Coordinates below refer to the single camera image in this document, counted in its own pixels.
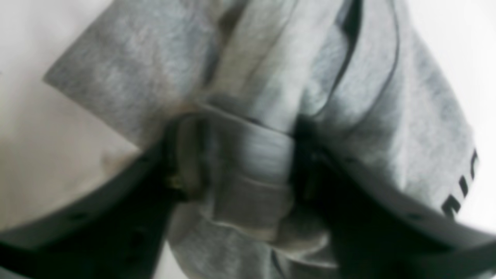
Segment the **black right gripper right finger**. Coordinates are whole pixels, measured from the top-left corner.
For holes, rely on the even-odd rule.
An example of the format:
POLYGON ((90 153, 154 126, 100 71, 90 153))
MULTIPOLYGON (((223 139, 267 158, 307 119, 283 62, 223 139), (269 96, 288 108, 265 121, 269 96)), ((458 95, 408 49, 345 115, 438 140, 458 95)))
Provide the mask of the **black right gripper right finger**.
POLYGON ((495 235, 455 222, 402 194, 345 148, 326 148, 317 124, 296 121, 298 204, 330 230, 343 279, 490 279, 495 235))

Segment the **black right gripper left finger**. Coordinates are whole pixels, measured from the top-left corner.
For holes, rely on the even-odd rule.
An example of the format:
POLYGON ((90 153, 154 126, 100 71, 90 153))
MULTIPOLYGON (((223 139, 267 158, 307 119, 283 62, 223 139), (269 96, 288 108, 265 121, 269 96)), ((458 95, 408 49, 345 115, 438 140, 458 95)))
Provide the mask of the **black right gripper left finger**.
POLYGON ((203 117, 184 114, 109 182, 47 217, 1 233, 2 279, 152 279, 175 207, 193 194, 179 152, 201 148, 203 117))

